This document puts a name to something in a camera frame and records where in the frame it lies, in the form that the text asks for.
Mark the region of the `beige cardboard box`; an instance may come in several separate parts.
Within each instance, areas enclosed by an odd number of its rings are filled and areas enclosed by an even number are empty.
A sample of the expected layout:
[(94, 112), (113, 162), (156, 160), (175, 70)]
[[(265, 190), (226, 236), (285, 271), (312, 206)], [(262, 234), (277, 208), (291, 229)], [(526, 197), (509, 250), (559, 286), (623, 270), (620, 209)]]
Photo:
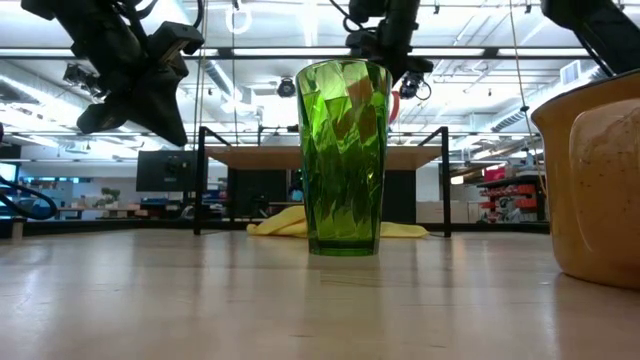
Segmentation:
[[(476, 223), (481, 217), (481, 210), (477, 202), (452, 201), (450, 209), (452, 223)], [(444, 202), (417, 202), (416, 221), (418, 223), (443, 223)]]

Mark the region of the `rack with red bins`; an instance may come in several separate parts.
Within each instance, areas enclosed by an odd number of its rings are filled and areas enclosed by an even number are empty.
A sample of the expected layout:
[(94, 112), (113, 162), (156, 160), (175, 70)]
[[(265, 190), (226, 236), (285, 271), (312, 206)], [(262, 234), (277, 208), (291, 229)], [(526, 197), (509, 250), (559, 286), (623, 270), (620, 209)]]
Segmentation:
[(482, 212), (480, 221), (489, 224), (547, 223), (544, 180), (544, 172), (524, 171), (477, 184), (481, 197), (478, 204)]

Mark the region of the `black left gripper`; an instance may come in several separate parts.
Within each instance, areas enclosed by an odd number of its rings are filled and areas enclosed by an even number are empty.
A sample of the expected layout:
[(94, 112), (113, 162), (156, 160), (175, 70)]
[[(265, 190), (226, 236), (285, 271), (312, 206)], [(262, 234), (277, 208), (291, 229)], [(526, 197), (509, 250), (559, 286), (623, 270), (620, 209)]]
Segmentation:
[(181, 78), (172, 68), (173, 60), (157, 63), (149, 58), (147, 41), (152, 34), (121, 19), (74, 21), (74, 55), (90, 62), (110, 91), (108, 96), (115, 97), (84, 110), (76, 122), (82, 133), (117, 129), (131, 110), (132, 122), (175, 146), (187, 143), (176, 100)]

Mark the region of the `wooden shelf black metal legs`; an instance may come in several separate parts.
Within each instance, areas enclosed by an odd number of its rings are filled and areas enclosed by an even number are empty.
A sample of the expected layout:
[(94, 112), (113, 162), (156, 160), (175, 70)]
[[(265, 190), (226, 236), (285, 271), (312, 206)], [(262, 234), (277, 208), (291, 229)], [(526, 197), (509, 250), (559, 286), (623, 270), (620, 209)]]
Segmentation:
[[(282, 170), (302, 165), (300, 150), (294, 146), (233, 146), (206, 126), (198, 130), (196, 172), (202, 174), (212, 158), (229, 169), (227, 182), (226, 217), (236, 221), (236, 187), (238, 170)], [(416, 146), (391, 146), (387, 150), (386, 168), (392, 171), (415, 171), (434, 161), (442, 160), (440, 182), (443, 195), (442, 232), (446, 238), (452, 235), (450, 195), (449, 128), (442, 126), (424, 138)]]

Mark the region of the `black computer monitor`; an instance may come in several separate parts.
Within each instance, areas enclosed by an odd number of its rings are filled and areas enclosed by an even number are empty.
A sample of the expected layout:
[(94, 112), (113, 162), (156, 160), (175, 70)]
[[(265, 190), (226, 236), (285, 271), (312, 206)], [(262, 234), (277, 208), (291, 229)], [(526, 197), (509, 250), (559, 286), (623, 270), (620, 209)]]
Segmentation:
[(138, 192), (191, 192), (196, 190), (197, 154), (193, 151), (141, 151), (138, 153)]

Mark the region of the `black aluminium rig frame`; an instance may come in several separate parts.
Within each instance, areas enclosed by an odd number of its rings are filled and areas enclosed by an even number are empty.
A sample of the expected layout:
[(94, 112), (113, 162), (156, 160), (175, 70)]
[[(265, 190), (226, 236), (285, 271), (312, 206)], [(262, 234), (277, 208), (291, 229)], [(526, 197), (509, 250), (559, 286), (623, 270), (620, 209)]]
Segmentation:
[[(105, 232), (131, 229), (180, 229), (192, 230), (193, 224), (188, 220), (68, 220), (68, 221), (34, 221), (0, 219), (0, 239), (11, 239), (14, 235), (39, 236), (54, 234), (71, 234), (83, 232)], [(485, 224), (485, 223), (452, 223), (451, 232), (523, 232), (549, 234), (548, 223), (519, 224)]]

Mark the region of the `black cabinet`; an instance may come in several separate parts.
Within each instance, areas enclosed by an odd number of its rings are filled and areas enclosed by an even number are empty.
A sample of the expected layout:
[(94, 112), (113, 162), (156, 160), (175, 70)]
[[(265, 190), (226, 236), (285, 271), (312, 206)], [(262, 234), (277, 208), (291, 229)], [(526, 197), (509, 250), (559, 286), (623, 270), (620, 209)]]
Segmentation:
[[(300, 170), (228, 170), (226, 215), (233, 219), (265, 218), (297, 203), (294, 193), (302, 189)], [(414, 170), (385, 173), (382, 220), (416, 222), (416, 174)]]

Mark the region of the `wooden bench table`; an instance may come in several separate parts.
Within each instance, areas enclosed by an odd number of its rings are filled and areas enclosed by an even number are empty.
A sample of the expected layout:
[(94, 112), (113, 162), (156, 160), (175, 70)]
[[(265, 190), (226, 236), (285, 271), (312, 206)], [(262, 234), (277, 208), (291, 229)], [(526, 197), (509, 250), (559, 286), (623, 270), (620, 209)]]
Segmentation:
[(142, 210), (139, 205), (128, 205), (126, 207), (91, 207), (88, 205), (79, 205), (71, 203), (69, 206), (58, 208), (55, 220), (82, 220), (85, 212), (98, 213), (97, 219), (121, 219), (147, 217), (149, 212)]

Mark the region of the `white air vent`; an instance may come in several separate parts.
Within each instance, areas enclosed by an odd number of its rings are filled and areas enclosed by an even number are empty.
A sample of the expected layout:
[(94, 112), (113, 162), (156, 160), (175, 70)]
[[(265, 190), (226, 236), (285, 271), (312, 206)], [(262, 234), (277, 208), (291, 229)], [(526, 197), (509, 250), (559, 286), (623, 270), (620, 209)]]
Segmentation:
[(560, 81), (563, 86), (575, 83), (581, 77), (581, 62), (575, 60), (560, 69)]

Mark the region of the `large yellow ceramic mug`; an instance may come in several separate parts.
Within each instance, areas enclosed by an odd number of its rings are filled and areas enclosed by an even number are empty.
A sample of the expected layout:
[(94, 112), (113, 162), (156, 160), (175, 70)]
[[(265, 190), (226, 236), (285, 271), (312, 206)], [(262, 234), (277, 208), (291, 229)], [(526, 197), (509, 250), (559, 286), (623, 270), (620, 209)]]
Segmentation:
[(580, 280), (640, 290), (640, 70), (558, 95), (532, 120), (558, 265)]

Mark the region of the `small potted plant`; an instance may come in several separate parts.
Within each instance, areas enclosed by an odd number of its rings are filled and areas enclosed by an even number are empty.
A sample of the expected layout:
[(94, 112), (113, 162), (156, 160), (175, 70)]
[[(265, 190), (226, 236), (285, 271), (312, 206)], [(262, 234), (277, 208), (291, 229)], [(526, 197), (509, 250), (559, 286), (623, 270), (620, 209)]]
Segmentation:
[(96, 208), (117, 208), (119, 206), (121, 191), (115, 188), (103, 187), (101, 197), (95, 202)]

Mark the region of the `yellow cloth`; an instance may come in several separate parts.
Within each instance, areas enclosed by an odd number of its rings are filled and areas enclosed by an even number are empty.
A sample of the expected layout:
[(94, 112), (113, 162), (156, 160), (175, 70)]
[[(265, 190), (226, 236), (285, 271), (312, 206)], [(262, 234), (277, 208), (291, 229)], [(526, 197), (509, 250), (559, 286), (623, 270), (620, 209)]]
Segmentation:
[[(248, 224), (246, 231), (252, 236), (306, 237), (307, 224), (304, 206), (288, 207), (258, 225)], [(380, 227), (382, 238), (425, 238), (428, 235), (429, 232), (419, 225), (382, 222)]]

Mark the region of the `green faceted glass tumbler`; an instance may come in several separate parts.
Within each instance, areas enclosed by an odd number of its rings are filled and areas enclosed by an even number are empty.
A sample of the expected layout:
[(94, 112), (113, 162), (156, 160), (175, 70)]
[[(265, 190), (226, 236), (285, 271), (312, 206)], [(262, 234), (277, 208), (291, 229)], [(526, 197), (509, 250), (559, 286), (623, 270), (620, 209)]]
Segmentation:
[(296, 76), (311, 253), (378, 251), (392, 76), (373, 62), (327, 60)]

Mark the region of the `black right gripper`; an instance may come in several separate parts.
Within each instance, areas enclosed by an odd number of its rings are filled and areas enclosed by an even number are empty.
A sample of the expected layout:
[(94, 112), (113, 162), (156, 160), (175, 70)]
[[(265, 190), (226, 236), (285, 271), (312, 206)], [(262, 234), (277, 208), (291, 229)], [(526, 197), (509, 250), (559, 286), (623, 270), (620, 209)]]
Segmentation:
[(431, 60), (408, 55), (419, 7), (420, 0), (349, 0), (345, 20), (358, 26), (345, 40), (350, 56), (384, 67), (394, 83), (400, 74), (432, 73)]

